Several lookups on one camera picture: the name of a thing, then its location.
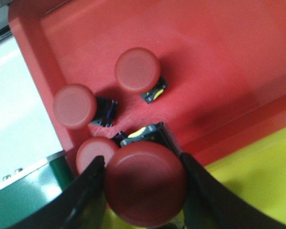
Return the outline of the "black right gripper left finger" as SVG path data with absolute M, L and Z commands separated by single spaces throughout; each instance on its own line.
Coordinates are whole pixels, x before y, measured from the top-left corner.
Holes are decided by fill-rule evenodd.
M 97 156 L 53 201 L 10 229 L 100 229 L 105 214 L 104 157 Z

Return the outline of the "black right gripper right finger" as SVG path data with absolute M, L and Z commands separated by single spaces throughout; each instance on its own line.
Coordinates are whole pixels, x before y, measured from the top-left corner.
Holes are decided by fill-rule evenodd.
M 286 229 L 216 180 L 191 154 L 181 153 L 187 175 L 185 225 L 189 229 Z

